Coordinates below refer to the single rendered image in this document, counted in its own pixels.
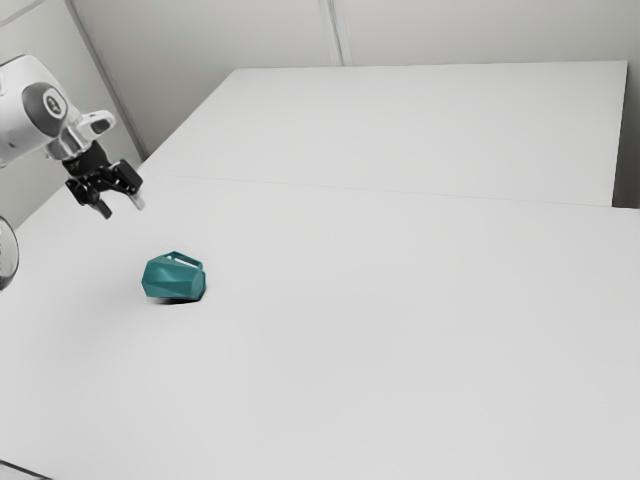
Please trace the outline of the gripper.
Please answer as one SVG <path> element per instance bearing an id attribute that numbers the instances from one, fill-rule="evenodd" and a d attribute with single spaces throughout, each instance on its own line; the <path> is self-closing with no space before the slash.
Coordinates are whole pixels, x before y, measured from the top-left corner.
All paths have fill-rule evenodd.
<path id="1" fill-rule="evenodd" d="M 126 195 L 138 210 L 146 206 L 140 193 L 143 179 L 124 159 L 112 164 L 98 141 L 75 158 L 64 160 L 62 166 L 69 175 L 65 185 L 77 203 L 91 207 L 104 219 L 109 219 L 112 211 L 97 189 L 113 189 Z"/>

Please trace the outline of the teal faceted mug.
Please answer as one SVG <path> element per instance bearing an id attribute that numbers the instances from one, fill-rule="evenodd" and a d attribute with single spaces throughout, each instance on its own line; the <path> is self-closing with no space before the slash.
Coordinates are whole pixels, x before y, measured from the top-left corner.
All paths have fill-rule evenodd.
<path id="1" fill-rule="evenodd" d="M 199 301 L 206 291 L 206 273 L 201 261 L 172 251 L 147 261 L 141 285 L 150 298 Z"/>

